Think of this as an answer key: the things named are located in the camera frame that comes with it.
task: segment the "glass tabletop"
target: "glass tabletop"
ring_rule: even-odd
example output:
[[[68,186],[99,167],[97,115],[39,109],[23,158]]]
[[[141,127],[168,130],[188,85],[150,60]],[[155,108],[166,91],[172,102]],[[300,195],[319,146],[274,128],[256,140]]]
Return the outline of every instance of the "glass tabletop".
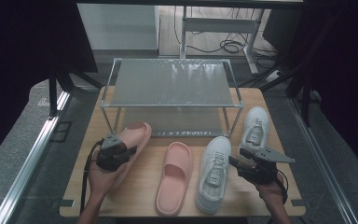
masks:
[[[115,60],[112,74],[115,67],[114,95],[102,106],[234,106],[229,61],[123,59]]]

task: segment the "human hand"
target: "human hand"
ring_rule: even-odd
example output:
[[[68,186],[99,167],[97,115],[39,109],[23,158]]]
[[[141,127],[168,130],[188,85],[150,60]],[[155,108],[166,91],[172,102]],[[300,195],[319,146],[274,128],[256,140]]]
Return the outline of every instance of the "human hand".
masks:
[[[91,196],[103,198],[118,176],[126,169],[127,163],[122,164],[116,171],[106,171],[97,165],[98,150],[92,154],[91,163],[89,165],[89,187]]]
[[[283,184],[283,176],[278,173],[277,177]],[[275,182],[264,185],[256,183],[253,184],[258,190],[260,198],[262,198],[266,203],[266,207],[271,213],[273,223],[290,224],[290,218],[287,216],[286,209],[283,204],[282,190],[278,184]]]
[[[278,173],[277,177],[281,181],[281,183],[283,183],[283,176]],[[271,182],[269,184],[263,185],[256,183],[252,184],[255,185],[255,188],[259,192],[260,198],[263,199],[267,205],[283,202],[282,190],[277,183]]]

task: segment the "glass shelf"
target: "glass shelf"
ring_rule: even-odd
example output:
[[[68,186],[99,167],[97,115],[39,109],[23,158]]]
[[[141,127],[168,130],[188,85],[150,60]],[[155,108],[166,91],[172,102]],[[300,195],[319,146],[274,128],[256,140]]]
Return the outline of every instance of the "glass shelf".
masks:
[[[111,133],[123,115],[122,127],[142,120],[155,136],[230,136],[243,101],[227,77],[235,83],[229,60],[115,59],[101,109]],[[113,128],[105,111],[109,107],[117,108]]]

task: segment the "human arm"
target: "human arm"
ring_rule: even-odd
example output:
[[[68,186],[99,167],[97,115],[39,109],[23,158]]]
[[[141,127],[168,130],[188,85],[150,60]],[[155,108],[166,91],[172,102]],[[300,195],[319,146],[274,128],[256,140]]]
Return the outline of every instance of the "human arm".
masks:
[[[104,197],[127,165],[126,163],[122,164],[115,172],[108,172],[97,165],[95,161],[97,155],[98,151],[95,151],[89,165],[89,200],[80,214],[77,224],[97,223]]]
[[[283,183],[283,177],[278,174],[278,179]],[[255,188],[259,191],[259,196],[266,203],[266,207],[271,213],[274,224],[290,224],[290,218],[286,213],[283,204],[282,190],[277,183],[272,182],[265,185],[255,184]]]

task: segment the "gray floor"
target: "gray floor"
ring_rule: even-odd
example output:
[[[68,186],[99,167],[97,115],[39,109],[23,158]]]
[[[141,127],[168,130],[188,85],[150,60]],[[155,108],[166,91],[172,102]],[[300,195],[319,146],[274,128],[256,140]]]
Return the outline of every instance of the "gray floor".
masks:
[[[233,59],[232,66],[238,83],[241,84],[253,78],[241,58]],[[91,74],[91,76],[101,83],[105,83],[110,73],[111,64],[98,63],[98,68],[100,73]],[[62,202],[62,196],[72,173],[99,90],[77,77],[73,76],[73,79],[76,87],[71,92],[68,106],[63,111],[59,125],[21,195],[21,200],[15,208],[10,223],[76,223],[75,218],[60,216],[59,204]],[[294,109],[296,109],[296,105],[300,104],[300,101],[290,100],[285,96],[286,86],[287,82],[265,91],[264,97],[286,154],[296,159],[296,163],[291,165],[291,168],[303,197],[303,203],[307,206],[307,213],[304,216],[292,217],[293,223],[346,223],[342,216],[342,209],[340,209],[342,207],[351,208],[358,223],[358,160],[326,120],[317,101],[312,101],[310,128],[307,131],[313,134],[318,144],[317,147],[327,161],[327,168],[331,169],[331,173],[338,183],[338,189],[342,189],[342,193],[337,194],[335,192],[337,189],[329,187],[323,167],[321,168],[318,160],[315,159],[315,153],[310,147],[307,134],[304,133],[301,124],[297,121]],[[38,105],[43,98],[48,98],[48,83],[46,81],[33,87],[29,104],[5,142],[0,146],[0,204],[5,199],[7,191],[46,121],[48,106]],[[348,202],[349,206],[347,204],[342,206],[343,201]],[[127,218],[117,220],[102,217],[100,222],[267,223],[268,220],[269,217],[248,217],[247,219]]]

